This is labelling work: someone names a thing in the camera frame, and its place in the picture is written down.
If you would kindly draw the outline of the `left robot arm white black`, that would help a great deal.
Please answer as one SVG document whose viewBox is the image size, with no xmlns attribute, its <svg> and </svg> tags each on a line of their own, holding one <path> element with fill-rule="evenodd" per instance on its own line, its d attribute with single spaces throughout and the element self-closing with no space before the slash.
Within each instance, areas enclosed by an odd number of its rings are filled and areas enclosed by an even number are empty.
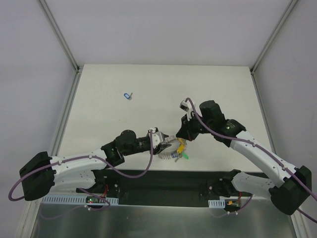
<svg viewBox="0 0 317 238">
<path fill-rule="evenodd" d="M 19 171 L 23 199 L 33 201 L 53 191 L 79 188 L 99 193 L 105 186 L 98 174 L 100 171 L 124 163 L 126 156 L 143 152 L 157 155 L 169 147 L 168 138 L 158 128 L 149 129 L 144 137 L 125 130 L 114 141 L 85 154 L 57 157 L 49 156 L 46 151 L 39 152 Z"/>
</svg>

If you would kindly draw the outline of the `large metal keyring with rings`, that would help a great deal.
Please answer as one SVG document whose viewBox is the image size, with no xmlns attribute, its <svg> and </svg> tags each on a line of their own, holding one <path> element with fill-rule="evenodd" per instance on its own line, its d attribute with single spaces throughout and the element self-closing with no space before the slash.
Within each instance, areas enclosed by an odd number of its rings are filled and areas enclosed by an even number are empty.
<svg viewBox="0 0 317 238">
<path fill-rule="evenodd" d="M 179 138 L 176 138 L 174 140 L 165 140 L 164 143 L 170 143 L 171 146 L 169 148 L 165 149 L 164 151 L 162 151 L 160 154 L 158 154 L 158 157 L 161 159 L 164 159 L 164 160 L 176 159 L 176 158 L 173 158 L 171 155 L 173 153 L 177 153 L 176 150 L 179 147 L 179 145 L 181 144 L 178 139 Z"/>
</svg>

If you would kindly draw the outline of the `green key tag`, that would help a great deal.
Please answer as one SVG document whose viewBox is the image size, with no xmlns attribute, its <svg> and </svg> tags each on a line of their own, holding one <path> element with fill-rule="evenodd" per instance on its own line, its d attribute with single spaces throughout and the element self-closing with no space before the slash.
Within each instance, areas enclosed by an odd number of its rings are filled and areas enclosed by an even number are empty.
<svg viewBox="0 0 317 238">
<path fill-rule="evenodd" d="M 181 156 L 182 158 L 189 160 L 189 156 L 186 153 L 182 153 Z"/>
</svg>

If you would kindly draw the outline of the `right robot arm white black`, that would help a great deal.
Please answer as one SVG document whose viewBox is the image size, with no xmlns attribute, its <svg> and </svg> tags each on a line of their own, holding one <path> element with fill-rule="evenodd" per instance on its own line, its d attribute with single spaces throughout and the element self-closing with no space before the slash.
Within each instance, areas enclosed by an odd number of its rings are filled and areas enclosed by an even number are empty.
<svg viewBox="0 0 317 238">
<path fill-rule="evenodd" d="M 266 176 L 261 178 L 232 170 L 212 185 L 212 190 L 219 196 L 247 192 L 270 200 L 286 215 L 297 211 L 308 197 L 317 197 L 312 191 L 312 173 L 307 167 L 296 167 L 265 149 L 242 124 L 226 119 L 215 101 L 201 103 L 197 112 L 193 101 L 186 98 L 180 108 L 186 114 L 181 119 L 178 138 L 193 141 L 200 134 L 211 134 L 216 141 L 251 161 Z"/>
</svg>

